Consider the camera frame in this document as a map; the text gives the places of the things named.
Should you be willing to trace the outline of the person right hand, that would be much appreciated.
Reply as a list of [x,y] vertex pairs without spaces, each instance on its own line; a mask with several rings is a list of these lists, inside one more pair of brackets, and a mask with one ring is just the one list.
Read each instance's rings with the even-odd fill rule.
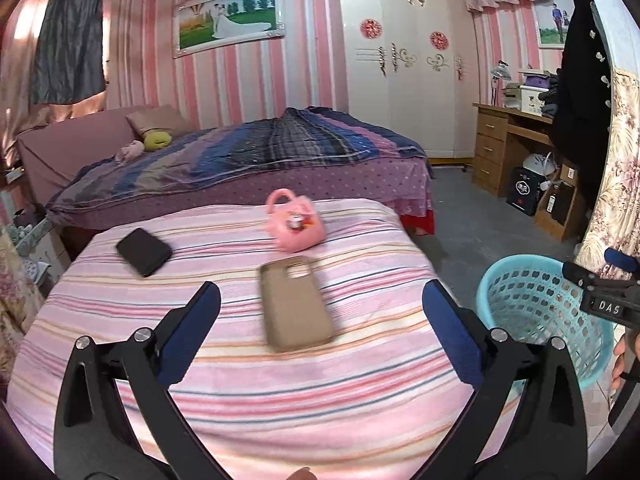
[[612,369],[611,389],[617,391],[624,381],[622,374],[628,368],[627,362],[629,359],[627,356],[633,354],[636,358],[639,357],[639,333],[627,330],[625,335],[617,341],[613,354],[615,356],[615,364]]

